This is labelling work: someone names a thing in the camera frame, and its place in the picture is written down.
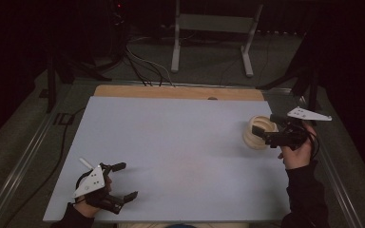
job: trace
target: white table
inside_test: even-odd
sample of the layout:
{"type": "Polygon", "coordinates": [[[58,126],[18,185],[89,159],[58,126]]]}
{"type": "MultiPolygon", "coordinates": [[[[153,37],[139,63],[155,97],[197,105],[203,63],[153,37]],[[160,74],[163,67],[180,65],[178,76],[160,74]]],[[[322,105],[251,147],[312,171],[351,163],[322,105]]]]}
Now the white table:
{"type": "Polygon", "coordinates": [[[252,116],[270,113],[264,101],[91,97],[44,220],[61,219],[72,201],[74,184],[87,171],[81,157],[93,165],[126,162],[125,170],[110,174],[111,194],[139,191],[119,215],[102,211],[96,221],[280,220],[289,200],[279,152],[251,150],[241,137],[252,116]]]}

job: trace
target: metal leg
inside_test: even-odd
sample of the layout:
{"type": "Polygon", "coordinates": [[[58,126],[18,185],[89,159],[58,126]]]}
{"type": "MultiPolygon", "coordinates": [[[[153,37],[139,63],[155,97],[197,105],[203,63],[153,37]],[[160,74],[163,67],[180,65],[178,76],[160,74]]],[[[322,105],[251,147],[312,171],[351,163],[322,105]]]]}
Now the metal leg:
{"type": "Polygon", "coordinates": [[[253,24],[250,28],[250,32],[248,33],[247,43],[245,44],[245,46],[241,47],[242,62],[244,63],[245,75],[247,77],[254,76],[254,72],[253,72],[253,68],[251,67],[251,61],[250,61],[250,56],[248,55],[248,51],[250,50],[251,43],[253,42],[253,38],[254,38],[254,35],[257,30],[257,25],[258,25],[260,13],[262,11],[262,7],[263,7],[263,5],[259,5],[259,7],[257,8],[256,15],[253,18],[253,20],[254,20],[253,24]]]}
{"type": "Polygon", "coordinates": [[[180,63],[180,0],[176,0],[176,27],[174,31],[174,50],[173,59],[171,61],[171,72],[179,71],[180,63]]]}

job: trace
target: metal stand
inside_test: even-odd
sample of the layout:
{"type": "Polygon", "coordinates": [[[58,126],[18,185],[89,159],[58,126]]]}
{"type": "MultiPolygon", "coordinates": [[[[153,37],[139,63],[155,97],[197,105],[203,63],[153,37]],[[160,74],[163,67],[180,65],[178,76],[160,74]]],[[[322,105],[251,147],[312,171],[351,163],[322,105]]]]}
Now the metal stand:
{"type": "Polygon", "coordinates": [[[317,70],[310,64],[301,66],[292,72],[286,72],[284,76],[267,85],[256,86],[256,89],[269,90],[293,78],[298,78],[291,90],[294,96],[304,95],[307,88],[310,87],[308,110],[315,112],[317,107],[318,74],[317,70]]]}
{"type": "Polygon", "coordinates": [[[176,26],[174,37],[173,59],[171,61],[171,71],[179,71],[180,62],[180,30],[207,30],[207,31],[226,31],[236,33],[248,33],[248,39],[244,46],[241,47],[241,56],[245,68],[245,75],[253,77],[254,72],[251,67],[248,51],[257,29],[259,16],[262,11],[262,5],[259,5],[253,18],[246,17],[229,17],[215,15],[197,15],[180,13],[180,0],[176,0],[176,26]]]}

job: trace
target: black cable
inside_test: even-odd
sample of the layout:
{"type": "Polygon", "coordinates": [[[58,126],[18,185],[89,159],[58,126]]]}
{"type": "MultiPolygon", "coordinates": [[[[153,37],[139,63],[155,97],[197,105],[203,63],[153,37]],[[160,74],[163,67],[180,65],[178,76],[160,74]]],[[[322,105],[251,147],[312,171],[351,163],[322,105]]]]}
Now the black cable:
{"type": "Polygon", "coordinates": [[[130,53],[132,56],[134,56],[134,57],[137,57],[138,59],[140,59],[140,60],[142,60],[143,62],[145,62],[145,63],[147,63],[147,64],[149,64],[150,66],[152,66],[152,68],[154,69],[154,70],[156,70],[157,71],[157,74],[161,77],[161,83],[163,82],[163,79],[165,79],[166,81],[168,81],[171,85],[173,85],[172,83],[171,83],[171,81],[169,80],[169,79],[167,79],[166,77],[164,77],[163,75],[162,75],[162,73],[153,65],[153,64],[151,64],[150,62],[147,62],[144,58],[142,58],[141,56],[139,56],[139,55],[137,55],[137,54],[135,54],[135,53],[133,53],[133,52],[131,52],[129,49],[126,51],[126,54],[127,53],[130,53]]]}
{"type": "Polygon", "coordinates": [[[317,138],[317,135],[311,133],[310,131],[307,131],[307,134],[308,134],[307,137],[312,145],[312,153],[311,153],[312,156],[310,158],[311,161],[317,156],[319,152],[319,139],[317,138]]]}
{"type": "Polygon", "coordinates": [[[153,68],[152,69],[152,68],[149,68],[148,66],[144,66],[143,64],[140,64],[139,62],[137,62],[137,61],[135,61],[133,59],[130,59],[130,60],[132,62],[134,62],[136,65],[139,65],[140,67],[143,67],[143,68],[145,68],[145,69],[153,72],[154,74],[158,75],[160,77],[160,85],[159,86],[162,85],[162,83],[163,83],[163,75],[162,75],[162,73],[156,67],[154,67],[152,64],[148,63],[150,66],[152,66],[152,68],[153,68]]]}
{"type": "MultiPolygon", "coordinates": [[[[74,119],[74,117],[81,111],[83,111],[85,109],[81,108],[78,111],[74,112],[73,114],[71,114],[71,118],[74,119]]],[[[40,186],[38,186],[38,188],[36,190],[34,190],[34,192],[14,211],[14,213],[10,216],[10,218],[6,221],[5,225],[3,226],[4,228],[8,227],[9,223],[13,220],[13,218],[20,212],[20,210],[22,210],[22,208],[41,190],[41,188],[43,188],[43,186],[49,181],[49,179],[52,177],[52,175],[55,173],[55,171],[58,169],[62,158],[64,157],[65,154],[65,139],[66,139],[66,135],[67,135],[67,128],[70,126],[70,124],[66,124],[65,128],[64,128],[64,132],[62,134],[62,143],[61,143],[61,151],[60,151],[60,156],[58,158],[58,161],[56,162],[54,168],[51,170],[51,172],[49,173],[49,175],[46,177],[46,179],[40,184],[40,186]]]]}
{"type": "Polygon", "coordinates": [[[258,82],[257,82],[257,86],[259,86],[259,83],[260,83],[260,79],[261,79],[261,77],[262,77],[262,73],[263,73],[263,71],[265,70],[265,68],[266,68],[266,66],[268,65],[268,62],[269,62],[269,45],[271,44],[271,40],[272,40],[272,36],[273,36],[274,34],[272,33],[272,34],[270,34],[270,37],[269,37],[269,40],[268,40],[268,45],[266,46],[266,60],[265,60],[265,64],[263,65],[263,67],[262,67],[262,70],[260,71],[260,73],[259,73],[259,80],[258,80],[258,82]]]}
{"type": "Polygon", "coordinates": [[[129,58],[128,55],[125,56],[126,59],[129,61],[130,66],[132,67],[133,71],[135,72],[136,76],[138,76],[138,78],[141,80],[141,82],[144,84],[144,86],[147,86],[146,83],[148,83],[149,85],[152,86],[151,82],[145,78],[139,71],[138,69],[135,67],[135,65],[133,64],[132,60],[129,58]]]}

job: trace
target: floor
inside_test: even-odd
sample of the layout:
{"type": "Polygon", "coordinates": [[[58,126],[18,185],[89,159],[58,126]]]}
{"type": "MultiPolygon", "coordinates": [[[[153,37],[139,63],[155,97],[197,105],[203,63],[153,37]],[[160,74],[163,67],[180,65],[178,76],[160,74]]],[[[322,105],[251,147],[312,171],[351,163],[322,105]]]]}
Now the floor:
{"type": "MultiPolygon", "coordinates": [[[[148,86],[150,83],[158,86],[163,77],[163,86],[170,86],[167,82],[170,81],[174,86],[254,88],[285,73],[301,38],[286,34],[256,34],[250,48],[255,72],[251,78],[245,76],[240,59],[240,46],[244,41],[245,37],[224,42],[200,40],[189,43],[182,40],[186,46],[182,47],[177,73],[170,72],[172,38],[159,40],[136,36],[131,38],[127,47],[128,56],[136,62],[137,70],[148,86]],[[151,71],[153,68],[146,64],[148,62],[159,72],[151,71]]],[[[126,58],[102,73],[112,79],[106,84],[144,84],[126,58]]],[[[39,98],[47,84],[47,73],[44,72],[36,79],[36,89],[0,130],[0,227],[49,227],[42,217],[82,113],[78,113],[74,124],[69,126],[56,123],[55,116],[57,113],[75,113],[85,107],[95,87],[104,83],[81,72],[76,76],[72,85],[58,81],[58,102],[47,114],[48,101],[39,98]]],[[[302,97],[295,98],[290,94],[289,88],[294,82],[291,80],[263,91],[273,112],[285,113],[295,105],[304,105],[302,97]]],[[[326,186],[331,226],[365,227],[365,167],[323,88],[319,89],[317,101],[318,110],[334,118],[331,123],[319,123],[316,127],[323,141],[318,158],[321,165],[316,175],[326,186]]],[[[277,227],[279,221],[251,223],[250,226],[277,227]]],[[[98,223],[94,227],[112,227],[112,224],[98,223]]]]}

